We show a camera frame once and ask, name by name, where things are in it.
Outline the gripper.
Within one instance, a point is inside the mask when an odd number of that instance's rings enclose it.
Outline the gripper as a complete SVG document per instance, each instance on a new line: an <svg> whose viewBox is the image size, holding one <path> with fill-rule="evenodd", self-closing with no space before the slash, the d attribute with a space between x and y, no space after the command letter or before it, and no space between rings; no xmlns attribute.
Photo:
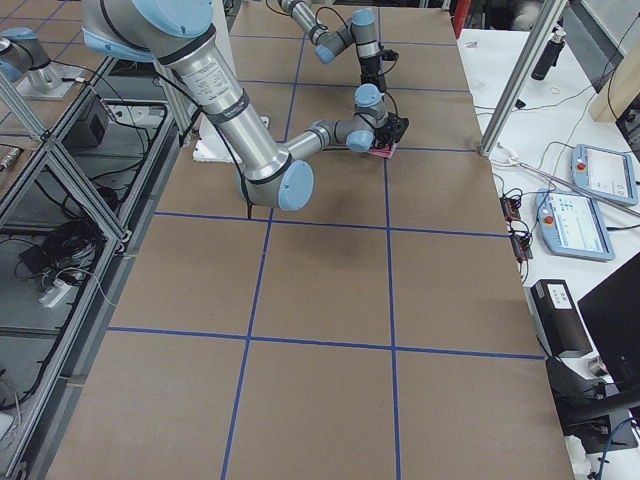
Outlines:
<svg viewBox="0 0 640 480"><path fill-rule="evenodd" d="M359 58L361 84L372 84L381 93L387 90L385 74L381 66L381 55L376 53Z"/></svg>
<svg viewBox="0 0 640 480"><path fill-rule="evenodd" d="M384 133L384 127L385 127L386 123L383 126L381 126L380 128L377 128L374 131L374 140L373 140L370 148L381 148L381 147L389 145L387 143L387 138L386 138L386 135Z"/></svg>

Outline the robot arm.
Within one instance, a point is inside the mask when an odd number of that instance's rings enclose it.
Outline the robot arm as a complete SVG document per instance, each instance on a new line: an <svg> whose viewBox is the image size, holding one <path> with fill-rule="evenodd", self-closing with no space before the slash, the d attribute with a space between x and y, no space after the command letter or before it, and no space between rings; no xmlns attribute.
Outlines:
<svg viewBox="0 0 640 480"><path fill-rule="evenodd" d="M306 1L278 1L280 9L304 31L323 64L333 62L342 52L355 46L362 84L373 84L381 93L387 91L384 61L396 62L398 55L385 50L378 40L374 11L363 8L353 12L342 26L332 31L323 24Z"/></svg>
<svg viewBox="0 0 640 480"><path fill-rule="evenodd" d="M279 6L301 27L322 63L354 46L361 69L352 118L317 121L283 144L274 140L218 49L212 2L85 1L83 34L94 51L118 59L156 61L173 70L186 86L187 98L227 141L247 205L297 211L313 193L310 156L330 147L391 153L409 121L384 102L382 64L396 62L398 55L379 42L372 9L355 11L332 31L306 1L282 1Z"/></svg>

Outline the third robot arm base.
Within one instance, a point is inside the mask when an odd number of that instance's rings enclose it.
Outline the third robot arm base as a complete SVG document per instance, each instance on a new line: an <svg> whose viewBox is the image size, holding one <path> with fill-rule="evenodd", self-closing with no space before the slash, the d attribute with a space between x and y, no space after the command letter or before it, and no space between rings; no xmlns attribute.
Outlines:
<svg viewBox="0 0 640 480"><path fill-rule="evenodd" d="M17 84L24 99L62 100L73 85L86 81L83 73L82 67L55 64L30 28L1 32L1 76Z"/></svg>

